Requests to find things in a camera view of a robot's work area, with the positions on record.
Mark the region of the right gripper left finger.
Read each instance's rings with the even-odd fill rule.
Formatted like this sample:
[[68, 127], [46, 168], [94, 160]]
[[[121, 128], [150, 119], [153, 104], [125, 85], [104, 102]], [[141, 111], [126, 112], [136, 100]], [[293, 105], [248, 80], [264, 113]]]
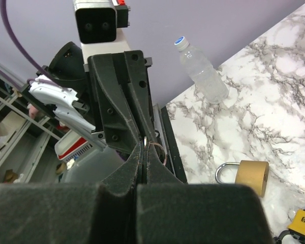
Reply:
[[0, 243], [135, 243], [144, 146], [101, 182], [0, 184]]

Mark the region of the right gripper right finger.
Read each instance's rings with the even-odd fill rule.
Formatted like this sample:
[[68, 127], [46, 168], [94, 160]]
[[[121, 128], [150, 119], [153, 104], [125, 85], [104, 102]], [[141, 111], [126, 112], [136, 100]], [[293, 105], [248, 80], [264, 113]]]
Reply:
[[256, 193], [243, 185], [185, 184], [144, 148], [136, 190], [137, 243], [272, 243]]

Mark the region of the yellow black padlock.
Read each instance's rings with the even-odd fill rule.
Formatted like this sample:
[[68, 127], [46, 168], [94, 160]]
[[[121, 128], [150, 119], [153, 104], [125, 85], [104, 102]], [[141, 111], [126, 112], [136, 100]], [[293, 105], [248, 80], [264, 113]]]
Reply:
[[299, 209], [287, 229], [282, 231], [279, 236], [275, 236], [273, 240], [275, 243], [282, 243], [287, 235], [292, 236], [299, 243], [305, 243], [305, 208]]

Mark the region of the clear plastic water bottle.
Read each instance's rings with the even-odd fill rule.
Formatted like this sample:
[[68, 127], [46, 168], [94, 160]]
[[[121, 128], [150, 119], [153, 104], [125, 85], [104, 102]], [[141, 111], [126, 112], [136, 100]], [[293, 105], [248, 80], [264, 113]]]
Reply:
[[218, 104], [228, 97], [226, 84], [202, 50], [190, 44], [184, 36], [178, 38], [174, 46], [187, 75], [209, 103]]

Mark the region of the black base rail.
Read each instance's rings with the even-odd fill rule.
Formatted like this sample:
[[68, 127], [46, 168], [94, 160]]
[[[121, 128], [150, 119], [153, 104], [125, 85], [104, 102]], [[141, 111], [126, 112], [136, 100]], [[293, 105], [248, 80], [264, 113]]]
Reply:
[[187, 177], [180, 157], [173, 128], [170, 122], [167, 108], [153, 106], [155, 133], [158, 143], [166, 153], [166, 167], [181, 182], [187, 184]]

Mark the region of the small silver keys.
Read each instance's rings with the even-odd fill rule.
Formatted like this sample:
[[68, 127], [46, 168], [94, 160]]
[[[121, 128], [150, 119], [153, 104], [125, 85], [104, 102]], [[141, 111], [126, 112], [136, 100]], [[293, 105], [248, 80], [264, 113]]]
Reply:
[[166, 150], [163, 148], [163, 146], [158, 143], [158, 142], [154, 142], [149, 140], [146, 136], [143, 139], [144, 142], [144, 147], [148, 146], [149, 149], [152, 149], [156, 156], [158, 157], [159, 161], [166, 166], [167, 164], [167, 153]]

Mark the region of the brass padlock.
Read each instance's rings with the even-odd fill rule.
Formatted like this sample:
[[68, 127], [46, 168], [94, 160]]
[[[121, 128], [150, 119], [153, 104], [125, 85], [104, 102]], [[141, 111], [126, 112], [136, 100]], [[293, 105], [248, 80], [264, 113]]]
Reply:
[[248, 186], [259, 197], [264, 197], [269, 175], [269, 162], [246, 160], [242, 160], [239, 163], [225, 162], [215, 171], [215, 180], [217, 183], [224, 184], [220, 179], [220, 173], [227, 166], [237, 166], [236, 184]]

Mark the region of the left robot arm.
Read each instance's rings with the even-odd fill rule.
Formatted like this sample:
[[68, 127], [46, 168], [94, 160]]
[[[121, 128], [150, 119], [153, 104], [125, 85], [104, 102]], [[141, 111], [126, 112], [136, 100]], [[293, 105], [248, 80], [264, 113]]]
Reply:
[[130, 154], [141, 141], [156, 141], [150, 58], [140, 50], [91, 55], [86, 62], [81, 55], [67, 43], [22, 94], [95, 146]]

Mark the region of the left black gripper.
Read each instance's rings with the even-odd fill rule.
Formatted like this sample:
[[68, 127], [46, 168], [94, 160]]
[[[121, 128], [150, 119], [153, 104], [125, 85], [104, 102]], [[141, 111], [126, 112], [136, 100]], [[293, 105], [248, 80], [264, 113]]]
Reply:
[[107, 145], [131, 154], [144, 137], [157, 142], [143, 52], [96, 54], [87, 64]]

